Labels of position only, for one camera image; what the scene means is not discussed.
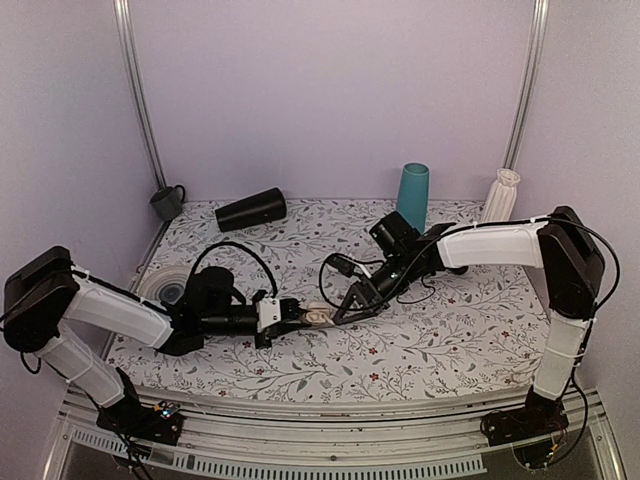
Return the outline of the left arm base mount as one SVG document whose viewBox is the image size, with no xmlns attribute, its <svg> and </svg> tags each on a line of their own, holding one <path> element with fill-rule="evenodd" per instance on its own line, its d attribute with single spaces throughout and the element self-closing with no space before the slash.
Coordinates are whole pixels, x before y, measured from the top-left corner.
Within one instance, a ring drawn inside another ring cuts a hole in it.
<svg viewBox="0 0 640 480">
<path fill-rule="evenodd" d="M 176 446 L 185 420 L 180 409 L 169 401 L 144 406 L 135 391 L 125 392 L 114 405 L 99 408 L 96 424 L 122 437 Z"/>
</svg>

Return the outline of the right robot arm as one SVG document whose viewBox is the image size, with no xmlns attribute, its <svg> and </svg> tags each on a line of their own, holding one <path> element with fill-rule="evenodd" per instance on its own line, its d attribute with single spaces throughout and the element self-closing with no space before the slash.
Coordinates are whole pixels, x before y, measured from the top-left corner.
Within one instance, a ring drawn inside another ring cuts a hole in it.
<svg viewBox="0 0 640 480">
<path fill-rule="evenodd" d="M 370 231 L 384 256 L 373 273 L 362 273 L 337 306 L 337 325 L 376 316 L 414 281 L 476 265 L 518 265 L 545 275 L 550 333 L 531 388 L 536 398 L 517 415 L 517 427 L 537 436 L 552 424 L 596 317 L 605 262 L 593 233 L 568 206 L 529 220 L 475 225 L 441 223 L 420 233 L 398 212 Z"/>
</svg>

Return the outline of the cream earbud charging case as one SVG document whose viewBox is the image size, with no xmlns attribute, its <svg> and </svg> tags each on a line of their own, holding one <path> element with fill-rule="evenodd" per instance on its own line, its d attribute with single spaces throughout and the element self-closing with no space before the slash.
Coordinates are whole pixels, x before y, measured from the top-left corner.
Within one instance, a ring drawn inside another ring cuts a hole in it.
<svg viewBox="0 0 640 480">
<path fill-rule="evenodd" d="M 306 307 L 304 321 L 311 326 L 333 326 L 331 307 L 324 302 L 310 302 Z"/>
</svg>

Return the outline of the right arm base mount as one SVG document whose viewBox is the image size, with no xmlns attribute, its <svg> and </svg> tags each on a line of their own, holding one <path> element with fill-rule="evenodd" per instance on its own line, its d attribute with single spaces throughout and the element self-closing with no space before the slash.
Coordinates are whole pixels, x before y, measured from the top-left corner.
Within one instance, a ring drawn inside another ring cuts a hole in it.
<svg viewBox="0 0 640 480">
<path fill-rule="evenodd" d="M 549 400 L 530 390 L 522 407 L 484 415 L 480 431 L 490 446 L 497 446 L 560 432 L 568 426 L 561 400 Z"/>
</svg>

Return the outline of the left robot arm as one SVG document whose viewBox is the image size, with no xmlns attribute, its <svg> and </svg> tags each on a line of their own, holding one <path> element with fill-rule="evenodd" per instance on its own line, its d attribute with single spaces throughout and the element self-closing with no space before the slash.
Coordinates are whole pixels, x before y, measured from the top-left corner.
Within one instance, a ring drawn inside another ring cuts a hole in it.
<svg viewBox="0 0 640 480">
<path fill-rule="evenodd" d="M 277 290 L 260 290 L 247 300 L 222 267 L 189 272 L 183 293 L 160 303 L 137 296 L 74 264 L 70 252 L 54 246 L 18 271 L 4 285 L 1 316 L 5 342 L 33 354 L 67 382 L 83 388 L 128 434 L 148 426 L 146 408 L 134 401 L 126 376 L 107 365 L 66 321 L 84 322 L 132 338 L 162 354 L 180 357 L 201 349 L 208 336 L 251 336 L 257 348 L 281 335 L 332 325 L 323 303 L 301 306 Z"/>
</svg>

